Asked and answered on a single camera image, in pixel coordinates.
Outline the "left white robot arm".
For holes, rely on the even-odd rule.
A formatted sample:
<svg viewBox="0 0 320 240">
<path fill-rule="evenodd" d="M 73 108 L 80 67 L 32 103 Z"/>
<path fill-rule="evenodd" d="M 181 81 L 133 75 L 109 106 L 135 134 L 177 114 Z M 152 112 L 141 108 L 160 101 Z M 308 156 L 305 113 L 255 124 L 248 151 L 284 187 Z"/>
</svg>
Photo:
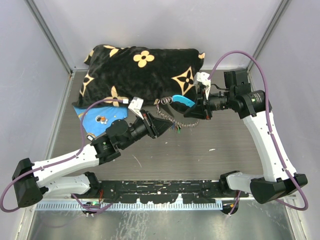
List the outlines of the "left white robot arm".
<svg viewBox="0 0 320 240">
<path fill-rule="evenodd" d="M 73 180 L 70 187 L 61 184 L 66 175 L 111 162 L 121 156 L 121 150 L 144 136 L 156 139 L 172 125 L 171 121 L 154 117 L 144 110 L 142 116 L 136 117 L 133 123 L 127 123 L 124 119 L 115 120 L 105 130 L 105 134 L 82 149 L 49 160 L 20 160 L 12 175 L 18 207 L 32 206 L 49 194 L 85 194 L 88 198 L 97 197 L 100 185 L 95 178 L 87 175 Z"/>
</svg>

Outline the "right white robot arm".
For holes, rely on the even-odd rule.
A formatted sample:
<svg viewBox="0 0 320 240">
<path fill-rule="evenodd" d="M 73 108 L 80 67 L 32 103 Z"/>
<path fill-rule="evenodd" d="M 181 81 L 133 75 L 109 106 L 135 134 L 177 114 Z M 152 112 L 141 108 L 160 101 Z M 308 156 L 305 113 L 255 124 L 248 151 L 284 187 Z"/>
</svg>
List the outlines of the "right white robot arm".
<svg viewBox="0 0 320 240">
<path fill-rule="evenodd" d="M 214 111 L 231 109 L 243 120 L 254 141 L 262 164 L 262 175 L 244 174 L 240 171 L 220 176 L 219 191 L 231 197 L 236 191 L 251 194 L 260 203 L 278 200 L 293 194 L 308 183 L 307 176 L 298 173 L 284 150 L 274 123 L 271 107 L 266 107 L 263 90 L 253 91 L 245 69 L 224 73 L 225 91 L 210 93 L 209 74 L 198 72 L 195 102 L 187 103 L 186 118 L 209 120 Z"/>
</svg>

